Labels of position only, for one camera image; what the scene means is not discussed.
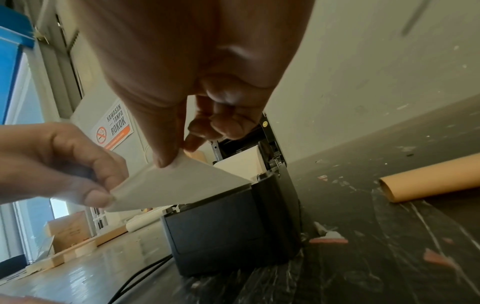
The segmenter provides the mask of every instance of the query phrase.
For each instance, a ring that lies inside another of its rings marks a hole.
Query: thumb
[[[106,208],[113,201],[110,193],[101,185],[38,163],[31,168],[25,186],[36,196],[54,197],[88,207]]]

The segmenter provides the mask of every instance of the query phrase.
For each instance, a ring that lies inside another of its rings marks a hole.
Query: black cable
[[[124,295],[125,293],[127,293],[129,290],[131,290],[133,287],[135,287],[138,283],[140,283],[141,281],[143,281],[144,279],[146,279],[149,275],[151,275],[152,273],[154,273],[155,271],[157,271],[160,267],[162,267],[166,262],[168,262],[170,259],[172,258],[172,255],[168,255],[150,265],[148,265],[147,267],[141,269],[140,271],[138,271],[137,273],[135,273],[134,275],[131,276],[131,278],[129,278],[121,287],[120,289],[113,295],[113,297],[110,299],[110,301],[108,301],[108,304],[113,304],[116,300],[118,300],[122,295]],[[149,271],[146,275],[142,276],[141,278],[139,278],[135,283],[133,283],[132,285],[130,285],[129,287],[128,284],[130,284],[130,282],[132,282],[137,276],[139,276],[140,274],[144,273],[145,271],[149,270],[150,268],[153,268],[151,271]]]

